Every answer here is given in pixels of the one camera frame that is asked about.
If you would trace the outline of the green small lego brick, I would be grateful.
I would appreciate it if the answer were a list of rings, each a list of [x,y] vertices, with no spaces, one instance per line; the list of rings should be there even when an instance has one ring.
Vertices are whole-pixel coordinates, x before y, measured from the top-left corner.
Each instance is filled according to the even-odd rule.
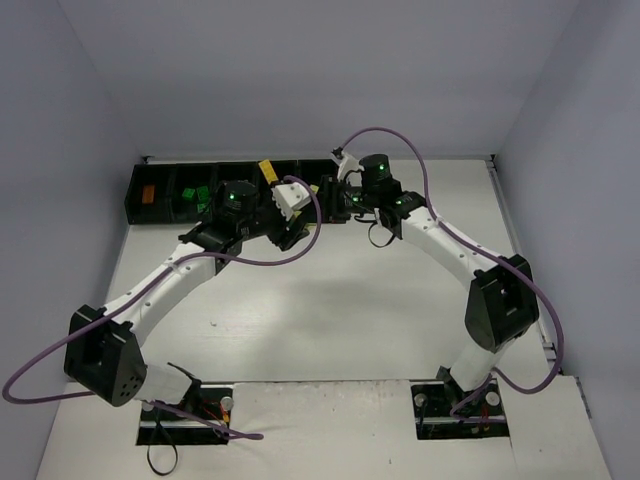
[[[196,190],[193,188],[185,188],[182,192],[181,198],[185,201],[193,201],[196,196]]]

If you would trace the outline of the yellow small lego brick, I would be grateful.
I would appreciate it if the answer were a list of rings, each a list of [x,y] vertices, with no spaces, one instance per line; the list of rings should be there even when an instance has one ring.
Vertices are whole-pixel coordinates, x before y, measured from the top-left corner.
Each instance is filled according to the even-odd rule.
[[[273,164],[269,159],[264,159],[258,163],[258,167],[264,177],[266,184],[269,187],[277,185],[280,180],[279,177],[273,167]]]

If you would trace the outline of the orange lego brick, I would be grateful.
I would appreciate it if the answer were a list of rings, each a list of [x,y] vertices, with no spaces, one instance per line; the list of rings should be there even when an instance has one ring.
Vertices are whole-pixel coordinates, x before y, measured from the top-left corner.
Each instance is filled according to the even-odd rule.
[[[155,199],[155,186],[144,185],[141,194],[141,203],[143,205],[152,205]]]

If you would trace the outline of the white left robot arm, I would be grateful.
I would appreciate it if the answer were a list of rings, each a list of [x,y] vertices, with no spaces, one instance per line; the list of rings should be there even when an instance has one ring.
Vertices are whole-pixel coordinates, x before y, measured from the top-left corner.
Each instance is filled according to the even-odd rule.
[[[98,309],[79,308],[71,318],[64,372],[114,407],[131,400],[178,405],[195,396],[194,375],[144,360],[141,348],[149,335],[191,292],[240,262],[245,242],[266,237],[286,251],[304,237],[309,220],[321,220],[315,193],[293,176],[275,183],[265,200],[246,181],[225,183],[214,199],[210,219],[181,235],[144,280]]]

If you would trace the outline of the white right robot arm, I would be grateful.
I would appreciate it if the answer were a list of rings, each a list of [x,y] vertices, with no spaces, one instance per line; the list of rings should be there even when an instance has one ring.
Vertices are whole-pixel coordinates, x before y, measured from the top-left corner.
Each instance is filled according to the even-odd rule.
[[[374,214],[394,238],[429,255],[453,275],[468,294],[464,325],[467,340],[447,372],[439,377],[471,392],[489,376],[506,349],[540,316],[529,263],[520,255],[493,261],[454,240],[448,224],[433,216],[426,199],[402,188],[393,178],[389,157],[372,154],[360,160],[334,154],[337,175],[322,187],[329,191],[329,211],[342,215]]]

